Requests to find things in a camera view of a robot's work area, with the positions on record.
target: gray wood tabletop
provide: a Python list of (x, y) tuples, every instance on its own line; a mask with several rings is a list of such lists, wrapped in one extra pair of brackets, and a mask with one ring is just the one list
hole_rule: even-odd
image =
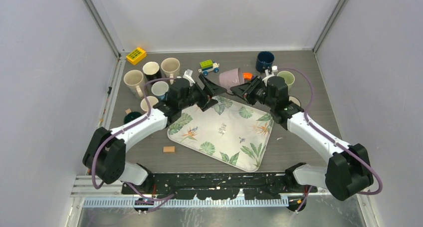
[[(274, 65), (278, 68), (295, 68), (303, 71), (312, 81), (315, 90), (315, 98), (310, 107), (309, 115), (323, 128), (337, 137), (340, 137), (338, 126), (329, 103), (328, 95), (312, 51), (274, 51)], [(234, 68), (241, 68), (243, 72), (250, 72), (254, 75), (259, 73), (255, 70), (255, 61), (258, 52), (194, 52), (194, 53), (154, 53), (147, 54), (147, 57), (137, 65), (126, 62), (123, 75), (130, 70), (142, 70), (143, 65), (149, 61), (155, 61), (159, 65), (168, 58), (177, 58), (181, 63), (181, 73), (186, 69), (194, 71), (194, 80), (198, 81), (199, 63), (211, 59), (220, 64), (219, 73), (211, 72), (207, 78), (216, 84), (218, 75), (221, 72)], [(303, 106), (309, 103), (311, 97), (310, 87), (307, 81), (298, 73), (295, 75), (295, 82), (289, 94), (297, 97)], [(242, 102), (237, 97), (223, 94), (222, 96), (234, 101)], [(133, 111), (140, 111), (140, 100), (126, 87), (123, 81), (120, 82), (116, 104), (113, 110), (110, 128), (123, 124), (126, 115), (125, 110), (130, 108)], [(254, 108), (268, 111), (268, 108), (260, 104)], [(212, 159), (197, 151), (191, 150), (178, 143), (169, 140), (167, 130), (153, 133), (144, 140), (137, 143), (129, 150), (126, 160), (133, 163), (140, 163), (155, 173), (174, 172), (242, 172), (242, 170), (227, 165), (221, 161)], [(175, 146), (175, 153), (163, 153), (164, 146)], [(271, 132), (267, 149), (264, 153), (259, 172), (284, 171), (299, 162), (306, 162), (310, 165), (323, 166), (323, 159), (303, 140), (296, 135), (286, 131), (281, 126), (275, 125)]]

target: white wall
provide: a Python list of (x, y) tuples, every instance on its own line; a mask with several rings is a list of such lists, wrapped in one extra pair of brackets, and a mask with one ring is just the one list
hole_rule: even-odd
[(349, 0), (318, 59), (343, 137), (367, 147), (386, 227), (422, 225), (423, 2)]
[(311, 49), (338, 0), (94, 0), (132, 51)]
[(82, 0), (0, 10), (0, 226), (57, 227), (116, 58)]

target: yellow toy block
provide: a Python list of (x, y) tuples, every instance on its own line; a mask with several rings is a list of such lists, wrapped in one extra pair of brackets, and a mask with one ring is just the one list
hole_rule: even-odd
[(132, 65), (135, 65), (138, 62), (140, 62), (142, 59), (144, 59), (144, 57), (146, 57), (146, 56), (147, 56), (147, 53), (143, 49), (137, 47), (137, 49), (133, 50), (131, 53), (129, 53), (126, 56), (126, 59)]

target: toy car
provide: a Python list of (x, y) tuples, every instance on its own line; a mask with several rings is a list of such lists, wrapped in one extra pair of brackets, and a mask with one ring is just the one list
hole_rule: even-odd
[(212, 60), (200, 62), (199, 73), (202, 73), (204, 76), (207, 76), (209, 72), (219, 72), (219, 63), (212, 62)]

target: white tray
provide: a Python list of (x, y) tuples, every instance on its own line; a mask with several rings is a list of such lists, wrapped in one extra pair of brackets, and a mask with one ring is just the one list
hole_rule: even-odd
[(197, 105), (182, 111), (168, 129), (174, 142), (247, 172), (257, 171), (273, 127), (270, 114), (214, 97), (219, 103), (202, 112)]

